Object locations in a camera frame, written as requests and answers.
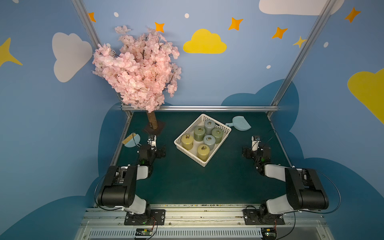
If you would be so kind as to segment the right aluminium frame post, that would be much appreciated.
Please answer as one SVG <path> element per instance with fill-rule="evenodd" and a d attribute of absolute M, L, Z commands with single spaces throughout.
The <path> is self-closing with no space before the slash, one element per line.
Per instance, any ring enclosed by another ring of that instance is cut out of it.
<path fill-rule="evenodd" d="M 276 110 L 274 111 L 268 111 L 267 117 L 270 119 L 274 112 L 278 111 L 278 105 L 280 101 L 282 100 L 284 94 L 288 90 L 290 84 L 292 83 L 294 77 L 298 73 L 300 67 L 302 66 L 303 62 L 305 61 L 307 55 L 309 54 L 311 48 L 313 47 L 315 41 L 317 40 L 318 36 L 320 35 L 321 31 L 325 27 L 328 19 L 332 15 L 331 12 L 336 4 L 336 0 L 328 0 L 326 1 L 323 9 L 320 12 L 320 15 L 316 19 L 311 31 L 309 32 L 309 35 L 307 37 L 307 41 L 305 42 L 304 46 L 301 48 L 301 50 L 298 53 L 298 56 L 296 57 L 290 71 L 288 72 L 287 76 L 285 77 L 283 83 L 281 84 L 280 88 L 278 89 L 275 97 L 273 98 L 271 102 L 271 107 L 274 107 Z"/>

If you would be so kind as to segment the yellow tea canister front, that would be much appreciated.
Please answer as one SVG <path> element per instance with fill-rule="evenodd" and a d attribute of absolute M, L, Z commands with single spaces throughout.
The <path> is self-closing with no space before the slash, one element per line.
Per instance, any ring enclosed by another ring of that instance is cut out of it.
<path fill-rule="evenodd" d="M 210 153 L 210 147 L 206 144 L 199 145 L 197 148 L 197 157 L 206 162 Z"/>

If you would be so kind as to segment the yellow tea canister back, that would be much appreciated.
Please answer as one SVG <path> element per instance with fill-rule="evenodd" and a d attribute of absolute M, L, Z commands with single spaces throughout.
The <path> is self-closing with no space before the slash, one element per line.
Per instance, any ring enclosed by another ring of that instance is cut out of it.
<path fill-rule="evenodd" d="M 191 150 L 194 146 L 194 136 L 185 134 L 182 136 L 182 147 L 187 151 Z"/>

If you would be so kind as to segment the white perforated plastic basket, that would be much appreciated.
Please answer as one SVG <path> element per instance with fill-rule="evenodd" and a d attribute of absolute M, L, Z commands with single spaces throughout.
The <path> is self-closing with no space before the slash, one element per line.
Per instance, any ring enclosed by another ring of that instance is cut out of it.
<path fill-rule="evenodd" d="M 174 140 L 177 149 L 205 167 L 227 139 L 231 128 L 202 114 Z"/>

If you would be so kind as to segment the blue tea canister front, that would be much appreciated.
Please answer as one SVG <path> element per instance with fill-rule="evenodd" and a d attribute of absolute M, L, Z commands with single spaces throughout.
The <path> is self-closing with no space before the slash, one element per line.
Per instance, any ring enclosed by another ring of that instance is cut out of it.
<path fill-rule="evenodd" d="M 212 135 L 205 135 L 204 144 L 209 147 L 210 151 L 212 151 L 216 144 L 216 138 Z"/>

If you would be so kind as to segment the yellow tea canister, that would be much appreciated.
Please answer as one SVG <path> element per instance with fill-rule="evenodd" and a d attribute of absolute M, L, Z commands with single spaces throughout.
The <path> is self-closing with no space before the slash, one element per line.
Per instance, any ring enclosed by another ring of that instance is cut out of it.
<path fill-rule="evenodd" d="M 182 147 L 187 151 L 191 150 L 194 146 L 194 136 L 185 134 L 182 136 Z"/>
<path fill-rule="evenodd" d="M 206 144 L 199 145 L 197 148 L 197 157 L 206 162 L 210 153 L 210 147 Z"/>

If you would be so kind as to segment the right controller board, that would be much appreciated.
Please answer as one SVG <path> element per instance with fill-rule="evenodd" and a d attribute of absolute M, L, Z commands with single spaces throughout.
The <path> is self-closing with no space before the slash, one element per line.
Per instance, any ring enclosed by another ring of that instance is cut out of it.
<path fill-rule="evenodd" d="M 261 229 L 262 240 L 276 240 L 277 239 L 277 231 L 272 228 L 262 228 Z"/>

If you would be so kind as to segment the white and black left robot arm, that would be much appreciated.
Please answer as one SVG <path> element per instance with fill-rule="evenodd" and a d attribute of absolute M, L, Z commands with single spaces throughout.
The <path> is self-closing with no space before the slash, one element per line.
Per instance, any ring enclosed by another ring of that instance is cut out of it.
<path fill-rule="evenodd" d="M 136 195 L 137 181 L 148 179 L 154 171 L 154 162 L 166 156 L 166 149 L 149 144 L 138 150 L 138 163 L 128 166 L 111 166 L 107 170 L 100 190 L 94 200 L 98 207 L 107 211 L 121 209 L 131 215 L 150 217 L 150 204 Z"/>

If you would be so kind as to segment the aluminium back frame bar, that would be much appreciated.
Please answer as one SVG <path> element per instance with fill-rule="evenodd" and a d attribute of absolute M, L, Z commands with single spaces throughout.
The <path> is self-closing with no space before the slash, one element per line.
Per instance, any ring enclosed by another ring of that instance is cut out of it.
<path fill-rule="evenodd" d="M 160 106 L 163 112 L 276 112 L 277 106 Z"/>

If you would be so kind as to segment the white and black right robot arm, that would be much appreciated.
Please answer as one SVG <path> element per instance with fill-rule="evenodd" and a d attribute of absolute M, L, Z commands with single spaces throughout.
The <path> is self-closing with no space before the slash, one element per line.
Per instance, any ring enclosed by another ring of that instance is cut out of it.
<path fill-rule="evenodd" d="M 254 142 L 242 147 L 242 156 L 254 162 L 260 175 L 285 183 L 286 193 L 260 204 L 259 218 L 277 218 L 297 211 L 326 210 L 329 198 L 314 169 L 284 167 L 271 163 L 271 149 Z"/>

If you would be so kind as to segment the aluminium front rail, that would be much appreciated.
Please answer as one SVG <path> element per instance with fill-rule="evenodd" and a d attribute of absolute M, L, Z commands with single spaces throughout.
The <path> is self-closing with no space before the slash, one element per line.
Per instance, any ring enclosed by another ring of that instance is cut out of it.
<path fill-rule="evenodd" d="M 246 204 L 152 205 L 166 210 L 163 226 L 125 226 L 126 212 L 97 208 L 86 210 L 75 236 L 77 240 L 261 240 L 262 228 L 277 231 L 276 240 L 332 240 L 334 237 L 322 215 L 298 212 L 284 214 L 285 225 L 246 225 Z M 152 229 L 150 238 L 136 238 L 136 229 Z"/>

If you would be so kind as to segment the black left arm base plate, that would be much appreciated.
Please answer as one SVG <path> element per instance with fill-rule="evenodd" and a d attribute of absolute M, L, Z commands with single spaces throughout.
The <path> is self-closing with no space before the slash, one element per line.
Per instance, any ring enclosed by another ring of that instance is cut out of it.
<path fill-rule="evenodd" d="M 125 226 L 163 226 L 165 224 L 166 210 L 154 209 L 142 215 L 127 213 L 124 221 Z"/>

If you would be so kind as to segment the light blue dustpan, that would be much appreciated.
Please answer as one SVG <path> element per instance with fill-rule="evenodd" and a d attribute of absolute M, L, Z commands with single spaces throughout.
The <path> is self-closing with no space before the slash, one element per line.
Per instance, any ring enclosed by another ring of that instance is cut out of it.
<path fill-rule="evenodd" d="M 225 123 L 227 127 L 234 127 L 238 131 L 245 132 L 251 129 L 251 125 L 247 122 L 244 116 L 235 116 L 231 123 Z"/>

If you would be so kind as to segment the green tea canister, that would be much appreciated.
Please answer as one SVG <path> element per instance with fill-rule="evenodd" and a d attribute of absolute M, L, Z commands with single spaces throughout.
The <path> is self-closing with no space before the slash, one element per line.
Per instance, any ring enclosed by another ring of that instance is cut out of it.
<path fill-rule="evenodd" d="M 215 138 L 215 143 L 219 144 L 223 139 L 224 132 L 220 128 L 214 128 L 211 135 Z"/>
<path fill-rule="evenodd" d="M 204 140 L 204 136 L 206 135 L 206 130 L 204 126 L 196 126 L 194 128 L 194 140 L 197 142 L 201 142 Z"/>

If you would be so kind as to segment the pink cherry blossom tree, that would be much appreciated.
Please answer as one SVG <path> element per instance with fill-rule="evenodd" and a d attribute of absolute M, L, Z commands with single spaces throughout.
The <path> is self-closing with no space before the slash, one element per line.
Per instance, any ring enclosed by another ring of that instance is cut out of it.
<path fill-rule="evenodd" d="M 123 44 L 120 52 L 104 44 L 100 61 L 93 63 L 93 74 L 105 79 L 125 105 L 146 111 L 150 128 L 158 130 L 155 111 L 164 104 L 165 92 L 174 96 L 181 79 L 181 67 L 172 63 L 179 50 L 154 29 L 137 38 L 129 35 L 125 25 L 115 31 Z"/>

